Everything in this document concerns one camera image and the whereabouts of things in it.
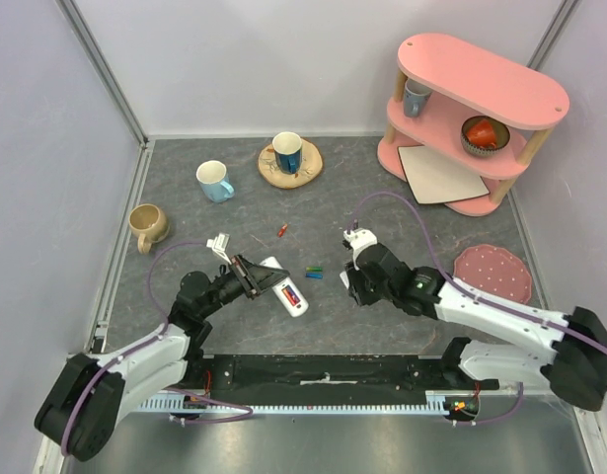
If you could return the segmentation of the white remote control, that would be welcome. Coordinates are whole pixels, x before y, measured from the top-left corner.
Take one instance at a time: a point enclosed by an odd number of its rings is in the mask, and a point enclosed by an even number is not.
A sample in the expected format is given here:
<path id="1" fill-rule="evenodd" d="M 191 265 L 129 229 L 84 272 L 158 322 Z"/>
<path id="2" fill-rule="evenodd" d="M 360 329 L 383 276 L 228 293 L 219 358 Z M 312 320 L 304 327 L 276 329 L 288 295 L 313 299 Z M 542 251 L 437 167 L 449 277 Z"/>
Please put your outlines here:
<path id="1" fill-rule="evenodd" d="M 308 310 L 307 299 L 289 276 L 275 284 L 271 289 L 291 317 L 298 318 Z"/>

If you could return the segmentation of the white battery cover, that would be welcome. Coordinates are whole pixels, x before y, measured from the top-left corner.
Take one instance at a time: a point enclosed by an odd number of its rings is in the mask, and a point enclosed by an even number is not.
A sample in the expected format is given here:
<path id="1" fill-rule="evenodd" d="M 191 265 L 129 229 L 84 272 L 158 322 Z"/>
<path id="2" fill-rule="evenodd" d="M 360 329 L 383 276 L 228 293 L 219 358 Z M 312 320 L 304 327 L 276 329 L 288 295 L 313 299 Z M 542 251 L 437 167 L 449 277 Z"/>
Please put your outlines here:
<path id="1" fill-rule="evenodd" d="M 346 289 L 349 289 L 349 279 L 348 279 L 348 276 L 347 276 L 347 272 L 346 272 L 346 271 L 342 271 L 342 272 L 340 273 L 340 279 L 341 279 L 341 282 L 342 282 L 343 286 L 344 286 Z"/>

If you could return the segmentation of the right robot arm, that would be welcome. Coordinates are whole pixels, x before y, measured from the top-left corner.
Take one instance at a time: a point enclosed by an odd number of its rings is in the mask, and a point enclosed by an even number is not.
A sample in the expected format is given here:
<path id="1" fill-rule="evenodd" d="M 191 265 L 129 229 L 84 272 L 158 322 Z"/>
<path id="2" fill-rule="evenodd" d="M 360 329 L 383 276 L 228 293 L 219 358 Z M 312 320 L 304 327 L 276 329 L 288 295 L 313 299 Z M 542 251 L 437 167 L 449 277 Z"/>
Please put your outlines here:
<path id="1" fill-rule="evenodd" d="M 448 387 L 472 379 L 545 385 L 563 401 L 597 412 L 607 395 L 607 330 L 591 310 L 541 310 L 484 292 L 431 267 L 410 268 L 375 238 L 344 239 L 352 253 L 341 278 L 360 306 L 390 302 L 410 316 L 467 326 L 501 345 L 454 343 L 439 364 Z"/>

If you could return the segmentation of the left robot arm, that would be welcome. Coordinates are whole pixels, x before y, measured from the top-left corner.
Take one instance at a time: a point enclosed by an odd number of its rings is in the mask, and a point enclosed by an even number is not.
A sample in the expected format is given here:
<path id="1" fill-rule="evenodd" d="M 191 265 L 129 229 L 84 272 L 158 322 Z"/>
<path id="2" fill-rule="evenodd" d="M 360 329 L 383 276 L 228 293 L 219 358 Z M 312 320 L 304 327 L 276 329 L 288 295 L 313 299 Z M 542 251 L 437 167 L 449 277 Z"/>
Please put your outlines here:
<path id="1" fill-rule="evenodd" d="M 147 399 L 176 384 L 200 383 L 209 316 L 241 296 L 259 297 L 288 276 L 285 269 L 253 264 L 241 255 L 231 257 L 215 278 L 186 274 L 169 314 L 152 333 L 113 353 L 79 353 L 65 362 L 38 409 L 35 429 L 63 455 L 92 459 L 118 423 Z"/>

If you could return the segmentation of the purple battery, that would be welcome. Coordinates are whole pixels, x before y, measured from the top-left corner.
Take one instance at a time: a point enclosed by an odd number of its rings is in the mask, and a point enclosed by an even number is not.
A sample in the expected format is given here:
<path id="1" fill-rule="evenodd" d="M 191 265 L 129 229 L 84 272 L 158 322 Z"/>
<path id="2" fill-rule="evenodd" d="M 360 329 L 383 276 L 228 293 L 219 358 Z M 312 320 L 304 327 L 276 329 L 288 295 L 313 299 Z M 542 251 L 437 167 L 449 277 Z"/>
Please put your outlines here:
<path id="1" fill-rule="evenodd" d="M 287 289 L 287 290 L 288 290 L 288 291 L 289 291 L 289 292 L 290 292 L 292 295 L 296 296 L 296 298 L 298 299 L 298 303 L 297 303 L 297 304 L 299 304 L 299 303 L 300 303 L 300 298 L 299 298 L 299 296 L 296 294 L 296 292 L 295 292 L 295 291 L 294 291 L 292 288 L 290 288 L 290 287 L 287 287 L 286 289 Z"/>

